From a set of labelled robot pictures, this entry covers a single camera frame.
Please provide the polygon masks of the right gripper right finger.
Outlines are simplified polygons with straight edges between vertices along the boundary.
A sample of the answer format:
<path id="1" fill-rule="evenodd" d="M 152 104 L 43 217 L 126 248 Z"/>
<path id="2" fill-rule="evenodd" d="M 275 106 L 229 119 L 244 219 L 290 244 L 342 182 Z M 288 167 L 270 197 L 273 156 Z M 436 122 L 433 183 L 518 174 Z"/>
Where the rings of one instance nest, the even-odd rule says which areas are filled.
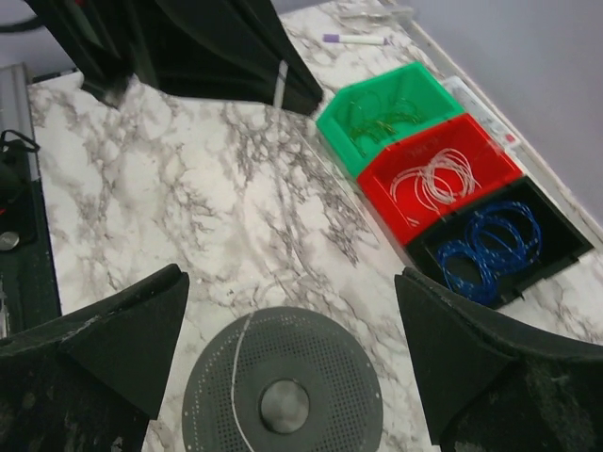
<path id="1" fill-rule="evenodd" d="M 601 346 L 536 329 L 411 268 L 394 283 L 432 444 L 601 450 Z"/>

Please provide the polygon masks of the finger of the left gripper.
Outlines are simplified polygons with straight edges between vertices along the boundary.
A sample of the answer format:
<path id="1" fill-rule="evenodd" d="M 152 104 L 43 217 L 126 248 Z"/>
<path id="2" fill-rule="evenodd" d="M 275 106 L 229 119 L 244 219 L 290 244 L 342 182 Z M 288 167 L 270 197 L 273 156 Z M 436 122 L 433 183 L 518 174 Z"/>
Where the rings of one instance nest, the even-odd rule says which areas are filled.
<path id="1" fill-rule="evenodd" d="M 83 74 L 82 89 L 117 108 L 135 73 L 133 45 L 140 1 L 30 0 L 41 19 Z"/>
<path id="2" fill-rule="evenodd" d="M 175 96 L 273 102 L 287 65 L 282 108 L 311 114 L 323 90 L 270 1 L 159 1 L 175 29 L 160 46 L 155 87 Z"/>

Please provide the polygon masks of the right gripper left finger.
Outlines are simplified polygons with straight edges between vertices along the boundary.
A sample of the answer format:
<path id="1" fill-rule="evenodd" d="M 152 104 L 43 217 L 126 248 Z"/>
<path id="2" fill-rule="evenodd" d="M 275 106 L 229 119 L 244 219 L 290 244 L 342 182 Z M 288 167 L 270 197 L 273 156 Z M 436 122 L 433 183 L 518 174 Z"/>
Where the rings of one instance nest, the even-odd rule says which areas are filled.
<path id="1" fill-rule="evenodd" d="M 187 306 L 175 264 L 1 342 L 4 451 L 139 451 Z"/>

